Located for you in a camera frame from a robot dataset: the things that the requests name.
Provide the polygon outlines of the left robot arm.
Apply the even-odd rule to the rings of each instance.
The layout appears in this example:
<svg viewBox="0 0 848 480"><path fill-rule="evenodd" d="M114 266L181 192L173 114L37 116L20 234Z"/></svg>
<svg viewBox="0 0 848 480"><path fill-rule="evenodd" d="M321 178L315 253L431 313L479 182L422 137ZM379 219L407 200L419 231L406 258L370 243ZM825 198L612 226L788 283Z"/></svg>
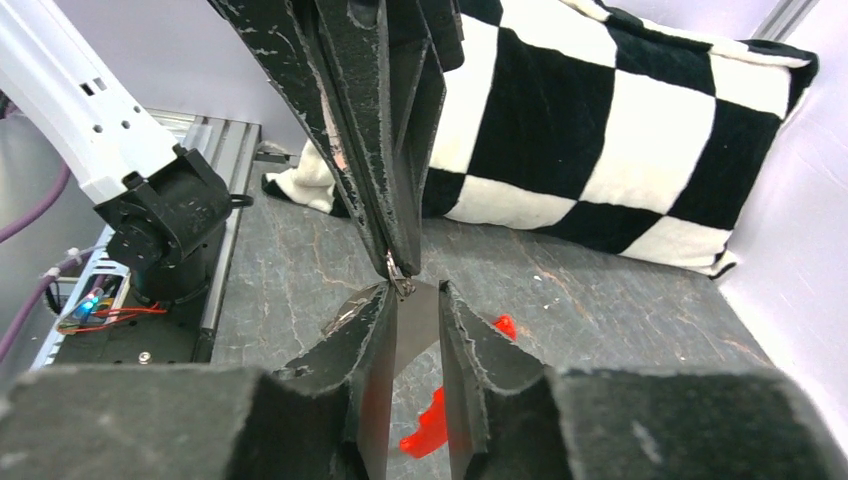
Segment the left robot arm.
<svg viewBox="0 0 848 480"><path fill-rule="evenodd" d="M464 62L456 1L217 1L285 100L401 296L421 268L422 196L446 93ZM115 78L52 1L1 5L1 88L63 157L114 230L109 255L180 267L234 202Z"/></svg>

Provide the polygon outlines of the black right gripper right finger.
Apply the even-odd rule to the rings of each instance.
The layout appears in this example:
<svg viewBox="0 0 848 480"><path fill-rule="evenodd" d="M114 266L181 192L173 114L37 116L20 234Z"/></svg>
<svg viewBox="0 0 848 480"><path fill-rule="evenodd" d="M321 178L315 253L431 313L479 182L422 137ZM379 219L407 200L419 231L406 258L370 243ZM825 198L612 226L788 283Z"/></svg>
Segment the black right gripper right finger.
<svg viewBox="0 0 848 480"><path fill-rule="evenodd" d="M807 395L767 368L558 369L439 285L456 479L843 479Z"/></svg>

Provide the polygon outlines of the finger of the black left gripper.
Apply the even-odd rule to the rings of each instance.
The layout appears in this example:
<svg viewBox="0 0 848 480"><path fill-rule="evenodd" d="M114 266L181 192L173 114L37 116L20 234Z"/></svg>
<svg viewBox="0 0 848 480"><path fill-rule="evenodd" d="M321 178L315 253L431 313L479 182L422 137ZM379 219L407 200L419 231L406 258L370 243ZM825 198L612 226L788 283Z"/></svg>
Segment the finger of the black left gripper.
<svg viewBox="0 0 848 480"><path fill-rule="evenodd" d="M233 28L329 168L376 273L389 277L388 247L366 212L352 169L351 135L320 51L315 1L212 1Z"/></svg>
<svg viewBox="0 0 848 480"><path fill-rule="evenodd" d="M455 1L319 1L338 188L376 272L421 269L422 197L446 94L464 62Z"/></svg>

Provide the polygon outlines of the red key tag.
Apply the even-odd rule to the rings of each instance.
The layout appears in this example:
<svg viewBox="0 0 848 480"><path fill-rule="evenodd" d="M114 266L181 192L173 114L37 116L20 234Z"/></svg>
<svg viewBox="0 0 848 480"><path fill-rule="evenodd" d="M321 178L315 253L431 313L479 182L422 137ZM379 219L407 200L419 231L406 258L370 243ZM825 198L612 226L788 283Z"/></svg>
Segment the red key tag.
<svg viewBox="0 0 848 480"><path fill-rule="evenodd" d="M447 442L445 396L444 388L440 386L433 392L428 408L419 415L416 431L402 438L398 447L404 455L414 459L422 459L440 449Z"/></svg>

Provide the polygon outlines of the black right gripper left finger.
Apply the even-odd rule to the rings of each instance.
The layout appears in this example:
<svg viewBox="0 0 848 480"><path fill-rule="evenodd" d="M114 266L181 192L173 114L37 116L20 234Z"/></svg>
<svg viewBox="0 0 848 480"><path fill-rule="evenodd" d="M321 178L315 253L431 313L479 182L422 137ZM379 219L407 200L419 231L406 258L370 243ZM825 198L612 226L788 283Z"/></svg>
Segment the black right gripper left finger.
<svg viewBox="0 0 848 480"><path fill-rule="evenodd" d="M377 285L282 369L65 365L1 403L5 479L382 479L397 297Z"/></svg>

